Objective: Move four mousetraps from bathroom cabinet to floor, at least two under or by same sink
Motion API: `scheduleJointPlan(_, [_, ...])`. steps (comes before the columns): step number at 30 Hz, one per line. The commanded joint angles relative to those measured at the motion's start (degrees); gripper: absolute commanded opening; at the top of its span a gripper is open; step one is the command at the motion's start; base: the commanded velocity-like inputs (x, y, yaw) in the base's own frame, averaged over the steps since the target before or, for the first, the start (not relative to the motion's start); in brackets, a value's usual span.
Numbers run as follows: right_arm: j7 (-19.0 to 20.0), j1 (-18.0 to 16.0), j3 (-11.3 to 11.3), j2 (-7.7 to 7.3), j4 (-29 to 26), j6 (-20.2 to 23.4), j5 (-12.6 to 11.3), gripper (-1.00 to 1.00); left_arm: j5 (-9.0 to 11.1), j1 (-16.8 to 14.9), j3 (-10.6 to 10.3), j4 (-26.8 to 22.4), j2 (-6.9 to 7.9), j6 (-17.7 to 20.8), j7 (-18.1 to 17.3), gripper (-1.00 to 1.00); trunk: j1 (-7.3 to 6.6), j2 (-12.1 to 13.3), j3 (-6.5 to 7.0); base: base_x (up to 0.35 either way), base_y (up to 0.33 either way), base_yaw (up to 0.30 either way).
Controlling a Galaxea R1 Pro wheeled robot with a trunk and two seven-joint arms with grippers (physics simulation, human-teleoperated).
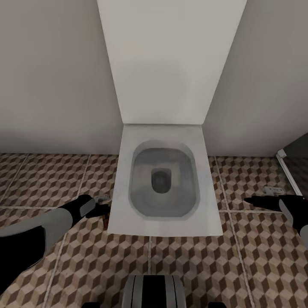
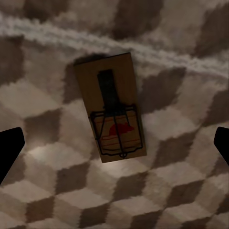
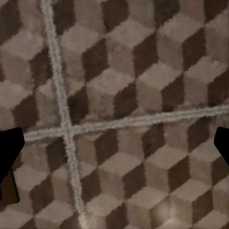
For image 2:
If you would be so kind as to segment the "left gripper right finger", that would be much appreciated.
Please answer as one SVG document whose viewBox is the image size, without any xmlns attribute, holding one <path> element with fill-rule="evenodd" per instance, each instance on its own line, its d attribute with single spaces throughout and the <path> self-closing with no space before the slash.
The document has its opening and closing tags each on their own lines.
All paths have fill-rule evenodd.
<svg viewBox="0 0 229 229">
<path fill-rule="evenodd" d="M 214 138 L 214 144 L 229 165 L 229 129 L 228 128 L 224 128 L 224 127 L 217 128 L 215 138 Z"/>
</svg>

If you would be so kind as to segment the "mousetrap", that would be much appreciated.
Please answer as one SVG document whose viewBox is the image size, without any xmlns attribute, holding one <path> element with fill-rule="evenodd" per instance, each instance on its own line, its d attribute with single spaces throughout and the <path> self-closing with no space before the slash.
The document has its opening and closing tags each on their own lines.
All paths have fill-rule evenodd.
<svg viewBox="0 0 229 229">
<path fill-rule="evenodd" d="M 102 163 L 147 156 L 131 52 L 73 68 Z"/>
</svg>

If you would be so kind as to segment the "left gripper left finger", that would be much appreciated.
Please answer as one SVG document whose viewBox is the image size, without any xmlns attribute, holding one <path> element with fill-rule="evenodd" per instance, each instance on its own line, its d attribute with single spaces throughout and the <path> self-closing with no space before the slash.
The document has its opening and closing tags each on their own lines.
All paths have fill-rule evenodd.
<svg viewBox="0 0 229 229">
<path fill-rule="evenodd" d="M 0 184 L 25 145 L 20 127 L 0 132 Z"/>
</svg>

